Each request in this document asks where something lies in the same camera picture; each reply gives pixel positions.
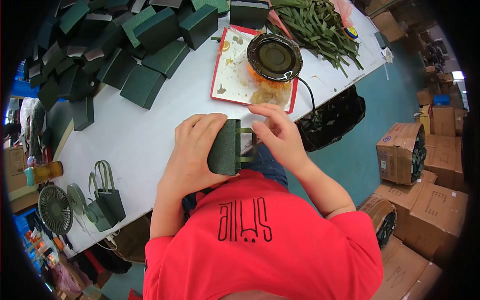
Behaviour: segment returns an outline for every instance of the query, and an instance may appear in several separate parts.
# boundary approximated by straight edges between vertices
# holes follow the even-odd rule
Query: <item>red t-shirt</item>
[[[260,173],[205,196],[174,237],[145,247],[145,300],[262,290],[290,299],[370,299],[383,267],[372,220],[330,220]]]

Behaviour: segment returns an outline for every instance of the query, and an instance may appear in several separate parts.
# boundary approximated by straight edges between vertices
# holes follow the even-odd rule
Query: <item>teal floor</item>
[[[338,181],[360,204],[380,184],[375,144],[395,122],[413,122],[419,109],[417,90],[423,87],[424,66],[420,57],[410,56],[399,43],[392,46],[394,63],[381,67],[355,84],[365,98],[365,118],[339,142],[309,157],[327,175]],[[305,190],[287,173],[291,193],[310,202]],[[126,300],[130,288],[142,292],[142,264],[134,264],[124,275],[113,275],[102,288],[111,300]]]

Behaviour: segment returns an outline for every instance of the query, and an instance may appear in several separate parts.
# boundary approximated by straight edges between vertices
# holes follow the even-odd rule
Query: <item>fan grille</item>
[[[72,205],[64,190],[46,186],[38,197],[38,210],[45,226],[56,234],[66,234],[72,228]]]

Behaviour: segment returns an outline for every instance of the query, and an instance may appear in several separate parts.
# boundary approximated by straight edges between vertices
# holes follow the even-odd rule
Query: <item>green paper bag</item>
[[[92,198],[88,198],[91,201],[90,204],[84,206],[84,211],[87,218],[95,224],[98,231],[105,231],[111,229],[118,223],[117,218],[111,211],[106,199],[100,195],[98,187],[96,185],[95,173],[91,172],[88,178],[88,190],[90,191],[90,184],[93,181],[95,188],[95,201]]]
[[[100,166],[103,167],[103,174],[105,176],[105,180],[102,177]],[[115,189],[115,184],[113,183],[113,175],[110,164],[106,160],[99,160],[95,163],[95,172],[96,168],[98,168],[98,172],[100,173],[100,178],[102,180],[102,188],[98,190],[98,193],[105,199],[107,205],[110,207],[111,211],[117,218],[117,221],[120,222],[125,218],[125,210],[123,209],[123,204],[121,202],[120,192],[119,190]]]
[[[240,134],[252,134],[252,156],[240,156]],[[241,128],[240,120],[229,119],[218,132],[208,153],[207,164],[212,173],[236,175],[241,163],[251,162],[257,154],[257,136],[251,128]]]

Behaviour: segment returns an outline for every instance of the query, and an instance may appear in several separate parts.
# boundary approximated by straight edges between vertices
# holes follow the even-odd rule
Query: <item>bag handle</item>
[[[91,203],[93,202],[92,198],[87,198],[87,200],[90,200]],[[83,206],[83,210],[90,222],[92,222],[93,224],[98,223],[98,220],[99,220],[98,215],[92,209],[88,208],[86,201],[85,201],[85,205]]]
[[[253,162],[255,157],[257,156],[257,135],[253,131],[252,128],[237,128],[235,129],[236,134],[241,133],[251,133],[252,134],[252,156],[237,156],[235,157],[237,162],[240,163],[250,163]]]
[[[102,171],[100,170],[100,165],[103,167],[103,174],[105,176],[105,181],[102,177]],[[106,160],[99,160],[95,163],[95,172],[96,168],[98,168],[98,172],[100,173],[100,178],[102,180],[102,189],[104,192],[108,192],[108,179],[110,178],[110,185],[112,187],[112,191],[115,190],[115,184],[113,183],[113,174],[110,164]]]
[[[90,191],[90,188],[91,188],[92,180],[93,180],[93,187],[95,188],[95,195],[97,196],[97,198],[100,198],[100,195],[98,194],[98,186],[96,185],[96,179],[95,179],[95,173],[94,172],[90,172],[90,176],[88,176],[88,192],[90,193],[90,196],[91,196],[92,192]]]

